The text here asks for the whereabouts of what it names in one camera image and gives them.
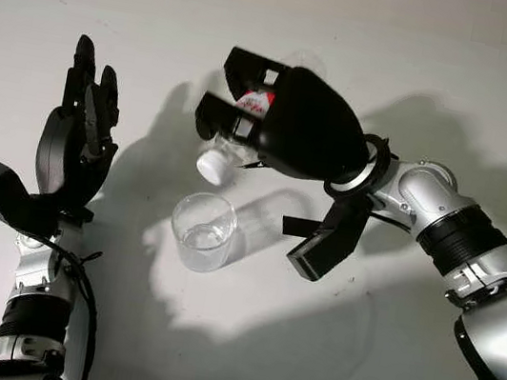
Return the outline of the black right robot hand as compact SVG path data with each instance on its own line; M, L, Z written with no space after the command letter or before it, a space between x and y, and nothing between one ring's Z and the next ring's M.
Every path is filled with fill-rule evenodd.
M305 67L288 67L264 56L232 48L224 63L233 98L266 91L274 100L259 118L206 92L195 110L203 140L221 135L257 152L274 170L298 179L342 183L370 160L364 133L339 93Z

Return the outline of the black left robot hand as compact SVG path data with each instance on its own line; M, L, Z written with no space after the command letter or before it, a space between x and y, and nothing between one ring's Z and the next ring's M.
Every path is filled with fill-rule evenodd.
M118 151L112 128L120 115L115 70L107 65L97 82L94 53L90 37L81 35L61 105L48 116L35 157L39 199L87 223L94 217L87 205L102 188Z

